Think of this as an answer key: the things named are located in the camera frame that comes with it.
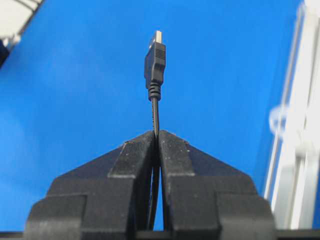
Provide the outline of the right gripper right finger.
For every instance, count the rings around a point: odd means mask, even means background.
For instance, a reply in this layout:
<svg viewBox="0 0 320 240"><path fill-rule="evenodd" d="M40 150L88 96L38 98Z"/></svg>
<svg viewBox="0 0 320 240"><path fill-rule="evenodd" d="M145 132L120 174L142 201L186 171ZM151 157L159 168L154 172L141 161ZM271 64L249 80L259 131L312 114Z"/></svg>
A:
<svg viewBox="0 0 320 240"><path fill-rule="evenodd" d="M159 133L164 228L174 240L273 240L275 220L250 176Z"/></svg>

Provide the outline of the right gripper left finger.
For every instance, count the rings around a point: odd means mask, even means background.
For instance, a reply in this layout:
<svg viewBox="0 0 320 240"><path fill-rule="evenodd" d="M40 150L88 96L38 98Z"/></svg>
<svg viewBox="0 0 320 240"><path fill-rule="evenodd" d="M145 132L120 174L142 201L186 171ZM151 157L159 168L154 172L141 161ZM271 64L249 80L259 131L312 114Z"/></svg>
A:
<svg viewBox="0 0 320 240"><path fill-rule="evenodd" d="M131 240L148 226L154 133L148 131L52 182L33 205L26 240Z"/></svg>

